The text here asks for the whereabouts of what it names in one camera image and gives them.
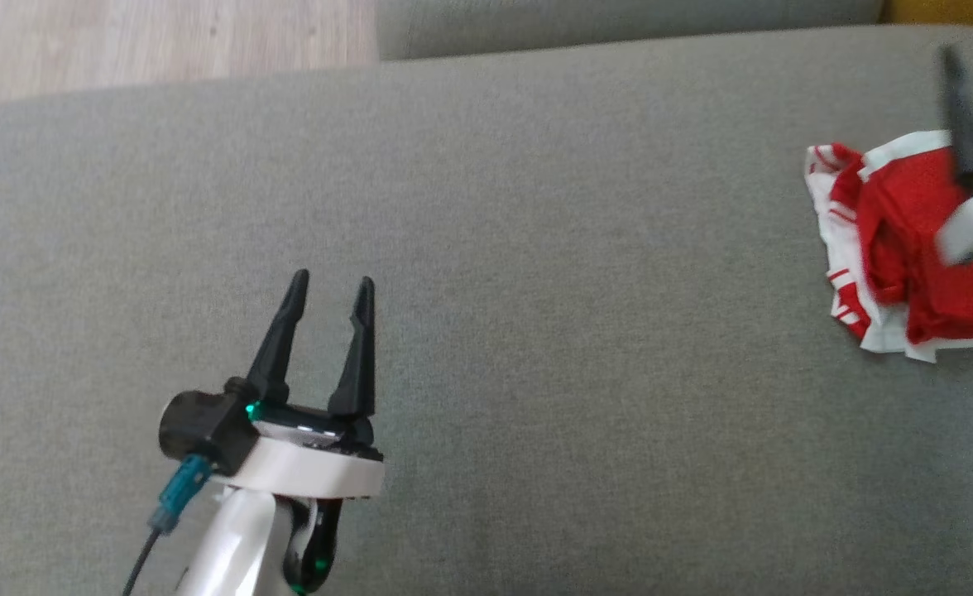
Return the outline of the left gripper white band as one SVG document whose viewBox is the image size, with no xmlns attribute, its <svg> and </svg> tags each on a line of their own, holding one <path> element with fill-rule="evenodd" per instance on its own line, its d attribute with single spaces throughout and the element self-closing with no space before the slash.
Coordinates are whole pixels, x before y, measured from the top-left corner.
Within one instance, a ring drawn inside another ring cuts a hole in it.
<svg viewBox="0 0 973 596">
<path fill-rule="evenodd" d="M 308 269 L 298 269 L 246 377 L 263 401 L 247 408 L 258 441 L 240 470 L 217 473 L 212 482 L 279 497 L 377 497 L 385 465 L 368 419 L 376 414 L 376 283 L 369 276 L 359 283 L 352 305 L 352 338 L 328 412 L 266 404 L 289 400 L 286 374 L 308 287 Z"/>
</svg>

